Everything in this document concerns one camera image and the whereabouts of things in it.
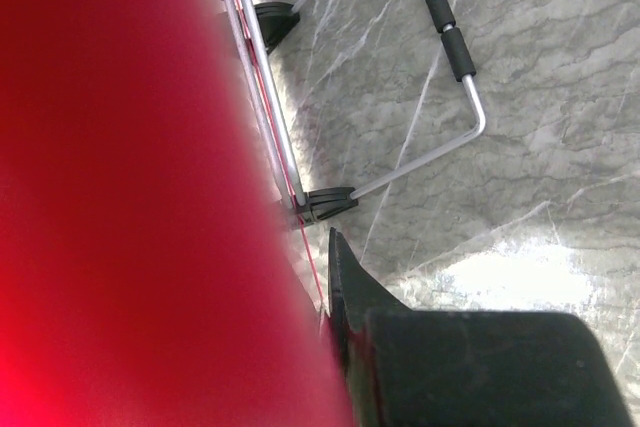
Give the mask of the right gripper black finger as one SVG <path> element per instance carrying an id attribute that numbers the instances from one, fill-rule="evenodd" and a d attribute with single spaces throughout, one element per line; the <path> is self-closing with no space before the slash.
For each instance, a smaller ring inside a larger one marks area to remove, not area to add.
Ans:
<path id="1" fill-rule="evenodd" d="M 629 426 L 599 342 L 561 312 L 414 310 L 328 242 L 329 325 L 358 426 Z"/>

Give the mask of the pink framed whiteboard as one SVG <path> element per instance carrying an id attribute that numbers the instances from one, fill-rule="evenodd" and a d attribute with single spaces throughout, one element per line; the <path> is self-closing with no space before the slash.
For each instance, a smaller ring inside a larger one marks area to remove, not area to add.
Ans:
<path id="1" fill-rule="evenodd" d="M 216 0 L 1 0 L 1 422 L 350 426 Z"/>

